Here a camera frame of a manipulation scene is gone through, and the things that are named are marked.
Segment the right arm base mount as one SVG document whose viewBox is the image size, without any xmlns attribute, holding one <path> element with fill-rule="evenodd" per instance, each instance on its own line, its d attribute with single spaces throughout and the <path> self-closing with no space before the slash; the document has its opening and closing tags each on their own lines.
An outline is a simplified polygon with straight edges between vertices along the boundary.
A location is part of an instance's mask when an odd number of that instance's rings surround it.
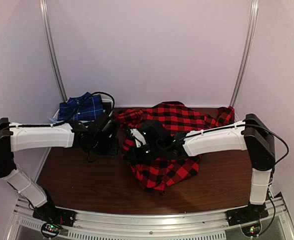
<svg viewBox="0 0 294 240">
<path fill-rule="evenodd" d="M 229 226 L 242 225 L 269 216 L 266 204 L 249 204 L 245 207 L 226 211 Z"/>
</svg>

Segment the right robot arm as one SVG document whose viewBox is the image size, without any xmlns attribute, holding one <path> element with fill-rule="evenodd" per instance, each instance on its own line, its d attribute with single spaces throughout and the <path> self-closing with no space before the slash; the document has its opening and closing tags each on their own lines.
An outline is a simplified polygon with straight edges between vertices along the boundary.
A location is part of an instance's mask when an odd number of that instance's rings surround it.
<svg viewBox="0 0 294 240">
<path fill-rule="evenodd" d="M 247 151 L 252 180 L 249 205 L 243 209 L 243 217 L 253 221 L 262 213 L 276 164 L 275 140 L 255 114 L 248 114 L 244 120 L 226 126 L 180 131 L 175 135 L 158 120 L 147 121 L 141 128 L 129 132 L 136 145 L 124 156 L 133 164 L 146 164 L 161 157 L 177 160 L 221 151 Z"/>
</svg>

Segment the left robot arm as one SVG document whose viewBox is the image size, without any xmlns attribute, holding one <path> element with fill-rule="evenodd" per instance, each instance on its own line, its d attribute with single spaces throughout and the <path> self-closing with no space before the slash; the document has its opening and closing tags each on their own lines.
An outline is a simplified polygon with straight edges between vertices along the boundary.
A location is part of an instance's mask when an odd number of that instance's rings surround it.
<svg viewBox="0 0 294 240">
<path fill-rule="evenodd" d="M 37 148 L 80 148 L 85 153 L 115 155 L 117 124 L 108 115 L 93 122 L 68 121 L 51 124 L 19 124 L 0 119 L 0 179 L 39 209 L 48 222 L 59 217 L 45 190 L 14 162 L 17 151 Z"/>
</svg>

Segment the red black plaid shirt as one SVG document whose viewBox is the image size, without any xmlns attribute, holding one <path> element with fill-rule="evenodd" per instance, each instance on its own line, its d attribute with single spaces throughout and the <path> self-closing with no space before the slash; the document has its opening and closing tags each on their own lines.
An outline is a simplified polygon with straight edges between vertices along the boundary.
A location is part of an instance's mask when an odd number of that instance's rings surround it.
<svg viewBox="0 0 294 240">
<path fill-rule="evenodd" d="M 178 132 L 206 130 L 234 123 L 235 109 L 232 106 L 220 107 L 216 116 L 195 111 L 178 101 L 162 102 L 154 107 L 134 109 L 128 108 L 115 114 L 115 120 L 124 129 L 139 129 L 147 121 L 159 121 L 172 136 Z M 148 192 L 164 193 L 166 187 L 175 185 L 185 179 L 196 176 L 199 172 L 201 155 L 191 158 L 168 160 L 157 158 L 151 163 L 133 163 L 125 154 L 136 144 L 126 137 L 122 144 L 122 158 L 127 162 L 138 180 L 141 188 Z"/>
</svg>

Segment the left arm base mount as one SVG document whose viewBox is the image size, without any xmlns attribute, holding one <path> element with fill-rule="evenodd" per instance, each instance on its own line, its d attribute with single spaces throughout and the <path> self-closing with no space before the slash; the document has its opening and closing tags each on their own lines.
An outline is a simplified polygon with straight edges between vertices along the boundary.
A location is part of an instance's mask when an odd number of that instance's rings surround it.
<svg viewBox="0 0 294 240">
<path fill-rule="evenodd" d="M 55 224 L 57 226 L 67 227 L 73 227 L 75 215 L 76 212 L 73 210 L 47 205 L 36 207 L 32 214 L 35 219 L 39 219 L 50 224 Z"/>
</svg>

